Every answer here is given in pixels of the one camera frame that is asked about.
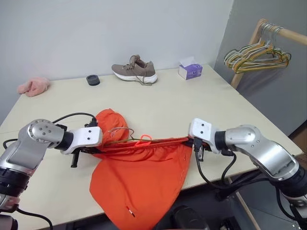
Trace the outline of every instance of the gray wall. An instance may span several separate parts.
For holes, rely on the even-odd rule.
[[[214,66],[228,82],[234,73],[223,63],[225,54],[248,44],[261,18],[307,35],[306,0],[234,0]],[[292,54],[289,66],[245,73],[237,90],[289,135],[307,119],[307,46],[280,36],[277,36],[277,46]]]

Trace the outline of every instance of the shoelace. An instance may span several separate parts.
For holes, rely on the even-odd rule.
[[[123,66],[123,68],[126,68],[127,70],[131,70],[131,71],[134,73],[135,77],[137,78],[137,80],[135,80],[135,81],[138,81],[141,85],[152,86],[152,85],[153,85],[152,83],[145,83],[145,82],[144,82],[144,78],[146,77],[146,67],[147,67],[147,64],[146,64],[145,67],[144,67],[144,69],[145,69],[145,76],[143,76],[143,77],[142,77],[142,80],[141,80],[141,79],[137,76],[137,74],[133,71],[134,65],[135,65],[135,60],[132,61],[132,58],[133,58],[133,57],[136,57],[136,58],[137,58],[136,55],[132,55],[132,56],[130,57],[129,64]]]

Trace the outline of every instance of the pink towel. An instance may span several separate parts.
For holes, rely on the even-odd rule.
[[[19,94],[25,93],[28,97],[33,97],[41,94],[48,89],[50,81],[47,78],[31,78],[27,83],[18,86]]]

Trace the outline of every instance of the wooden rod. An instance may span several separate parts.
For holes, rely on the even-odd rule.
[[[230,177],[227,178],[229,183],[232,183],[232,180]],[[254,227],[256,230],[261,230],[261,228],[259,227],[256,219],[254,218],[253,214],[251,213],[251,211],[249,210],[247,204],[245,203],[243,197],[241,196],[241,194],[239,192],[236,192],[236,196],[238,198],[238,200],[240,201],[241,205],[243,206],[244,210],[246,211],[246,214],[248,215],[248,217],[250,218],[251,222],[253,223]]]
[[[273,32],[276,27],[277,26],[272,27],[270,31]],[[290,40],[296,41],[307,46],[307,36],[305,35],[299,34],[288,29],[281,29],[278,34],[282,37],[288,38]]]

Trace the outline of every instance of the clothes hanger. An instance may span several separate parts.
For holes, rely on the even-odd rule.
[[[274,24],[265,24],[262,28],[262,36],[266,35],[269,38],[270,29],[275,26]],[[241,56],[233,64],[233,70],[235,73],[242,73],[245,71],[255,71],[262,69],[273,69],[273,68],[284,68],[289,64],[291,59],[291,54],[283,52],[280,48],[275,47],[276,34],[279,32],[281,27],[274,29],[271,38],[268,40],[264,47],[259,47],[257,49],[250,50],[247,55]],[[272,54],[272,58],[257,59],[257,57],[263,54]]]
[[[262,38],[264,37],[264,28],[267,27],[267,26],[268,26],[267,24],[263,25],[261,37],[260,37],[260,39],[257,43],[251,44],[251,45],[248,45],[248,46],[244,46],[242,49],[240,49],[237,52],[232,50],[228,54],[226,54],[226,56],[224,58],[225,65],[227,65],[229,68],[231,68],[233,64],[237,63],[239,58],[243,58],[244,54],[248,54],[252,50],[257,50],[258,48],[263,47],[265,45],[265,41]]]
[[[140,144],[141,141],[150,141],[150,142],[160,141],[159,139],[152,139],[152,137],[147,135],[147,134],[143,134],[141,136],[141,138],[134,138],[132,136],[134,134],[134,130],[132,128],[127,128],[127,127],[114,127],[111,130],[109,130],[108,132],[111,133],[111,136],[112,136],[114,134],[114,132],[116,132],[119,129],[127,129],[127,130],[132,131],[132,133],[130,134],[130,138],[126,139],[126,140],[111,141],[111,142],[108,142],[106,144],[106,146],[109,145],[109,144],[113,144],[113,143],[121,143],[121,142],[127,142],[127,141],[132,141],[132,140],[137,140],[138,141],[138,142],[136,142],[137,146],[141,146],[142,145],[142,144]]]

